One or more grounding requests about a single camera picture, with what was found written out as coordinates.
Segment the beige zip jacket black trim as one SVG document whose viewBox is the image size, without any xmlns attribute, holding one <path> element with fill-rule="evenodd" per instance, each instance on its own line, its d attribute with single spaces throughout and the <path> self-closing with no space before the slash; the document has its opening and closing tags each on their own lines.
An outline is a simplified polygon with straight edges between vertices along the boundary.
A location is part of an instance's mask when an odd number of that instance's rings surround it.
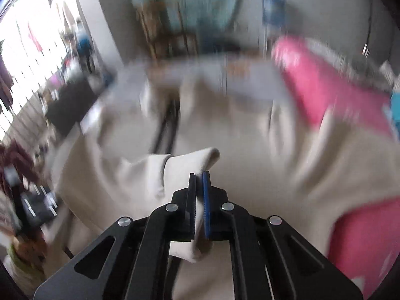
<svg viewBox="0 0 400 300">
<path fill-rule="evenodd" d="M 74 252 L 120 217 L 150 215 L 205 170 L 232 202 L 281 216 L 324 255 L 343 215 L 399 196 L 399 144 L 332 112 L 312 129 L 286 105 L 247 105 L 196 76 L 175 87 L 145 80 L 137 95 L 118 89 L 51 168 L 78 220 Z"/>
</svg>

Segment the wooden chair black seat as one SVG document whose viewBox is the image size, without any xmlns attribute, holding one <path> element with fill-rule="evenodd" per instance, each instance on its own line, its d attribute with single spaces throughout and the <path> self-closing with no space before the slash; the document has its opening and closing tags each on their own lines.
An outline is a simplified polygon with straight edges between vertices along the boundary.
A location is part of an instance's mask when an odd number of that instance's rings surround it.
<svg viewBox="0 0 400 300">
<path fill-rule="evenodd" d="M 135 11 L 155 62 L 199 55 L 197 35 L 185 28 L 179 1 L 149 1 Z"/>
</svg>

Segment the dark low cabinet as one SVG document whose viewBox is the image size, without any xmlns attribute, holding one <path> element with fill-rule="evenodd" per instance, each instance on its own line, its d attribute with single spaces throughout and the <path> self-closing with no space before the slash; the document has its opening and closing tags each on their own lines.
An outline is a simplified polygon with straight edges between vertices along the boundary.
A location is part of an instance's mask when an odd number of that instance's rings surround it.
<svg viewBox="0 0 400 300">
<path fill-rule="evenodd" d="M 71 78 L 59 91 L 59 97 L 47 107 L 45 118 L 63 138 L 80 123 L 105 88 L 103 80 L 94 75 Z"/>
</svg>

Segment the pink floral fleece blanket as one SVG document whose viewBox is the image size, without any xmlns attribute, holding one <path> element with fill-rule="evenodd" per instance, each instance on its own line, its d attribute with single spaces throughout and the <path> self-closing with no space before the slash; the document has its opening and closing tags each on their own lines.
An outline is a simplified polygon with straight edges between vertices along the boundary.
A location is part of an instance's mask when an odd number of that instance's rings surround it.
<svg viewBox="0 0 400 300">
<path fill-rule="evenodd" d="M 368 87 L 367 79 L 345 73 L 347 62 L 313 39 L 283 36 L 272 50 L 285 82 L 306 122 L 320 127 L 326 110 L 392 140 L 384 109 L 389 95 Z M 369 299 L 399 271 L 399 198 L 365 205 L 335 224 L 328 253 Z"/>
</svg>

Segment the blue bicycle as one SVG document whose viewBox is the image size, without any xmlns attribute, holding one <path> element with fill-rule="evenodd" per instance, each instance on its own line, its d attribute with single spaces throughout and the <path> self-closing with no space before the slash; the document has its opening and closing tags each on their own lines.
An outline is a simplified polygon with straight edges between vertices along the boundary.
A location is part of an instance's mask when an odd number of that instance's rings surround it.
<svg viewBox="0 0 400 300">
<path fill-rule="evenodd" d="M 89 36 L 84 31 L 79 31 L 76 34 L 76 52 L 80 59 L 80 64 L 89 73 L 93 73 L 92 66 L 92 44 Z"/>
</svg>

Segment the blue water jug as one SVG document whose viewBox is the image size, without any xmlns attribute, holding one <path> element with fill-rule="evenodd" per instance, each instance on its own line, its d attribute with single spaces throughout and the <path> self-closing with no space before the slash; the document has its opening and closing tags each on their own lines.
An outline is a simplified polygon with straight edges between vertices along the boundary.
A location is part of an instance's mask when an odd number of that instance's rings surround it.
<svg viewBox="0 0 400 300">
<path fill-rule="evenodd" d="M 262 0 L 263 25 L 283 27 L 286 23 L 286 0 Z"/>
</svg>

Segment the person in maroon trousers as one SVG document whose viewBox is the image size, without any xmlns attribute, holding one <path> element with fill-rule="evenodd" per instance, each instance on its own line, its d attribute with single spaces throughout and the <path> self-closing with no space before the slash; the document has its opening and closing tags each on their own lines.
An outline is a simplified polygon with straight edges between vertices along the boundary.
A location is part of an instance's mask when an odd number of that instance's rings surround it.
<svg viewBox="0 0 400 300">
<path fill-rule="evenodd" d="M 18 175 L 16 185 L 12 185 L 6 177 L 7 168 L 16 171 Z M 29 183 L 38 184 L 40 182 L 32 157 L 15 140 L 8 145 L 1 143 L 1 191 L 13 203 L 15 214 L 22 225 L 27 223 L 27 215 L 21 199 L 21 194 L 25 190 L 23 188 L 24 178 Z"/>
</svg>

